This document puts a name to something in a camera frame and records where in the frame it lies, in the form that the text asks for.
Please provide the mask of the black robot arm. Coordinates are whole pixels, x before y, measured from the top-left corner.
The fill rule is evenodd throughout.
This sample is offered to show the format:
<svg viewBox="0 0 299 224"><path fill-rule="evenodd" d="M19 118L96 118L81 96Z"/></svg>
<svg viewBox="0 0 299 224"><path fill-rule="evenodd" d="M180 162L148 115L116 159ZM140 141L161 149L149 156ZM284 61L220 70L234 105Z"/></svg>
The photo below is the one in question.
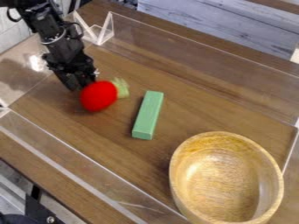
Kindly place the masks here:
<svg viewBox="0 0 299 224"><path fill-rule="evenodd" d="M65 21L52 0L0 0L11 22L22 20L40 36L48 52L41 56L68 90L82 89L96 81L93 59L84 53L82 27Z"/></svg>

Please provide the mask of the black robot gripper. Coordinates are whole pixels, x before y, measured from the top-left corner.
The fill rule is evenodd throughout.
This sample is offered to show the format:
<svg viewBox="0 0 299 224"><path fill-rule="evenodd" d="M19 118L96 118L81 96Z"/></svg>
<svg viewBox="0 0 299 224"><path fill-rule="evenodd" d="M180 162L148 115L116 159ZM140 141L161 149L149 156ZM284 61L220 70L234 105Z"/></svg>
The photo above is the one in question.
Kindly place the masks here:
<svg viewBox="0 0 299 224"><path fill-rule="evenodd" d="M48 52L42 55L48 68L69 91L80 90L96 81L93 59L84 52L81 34L58 31L41 35Z"/></svg>

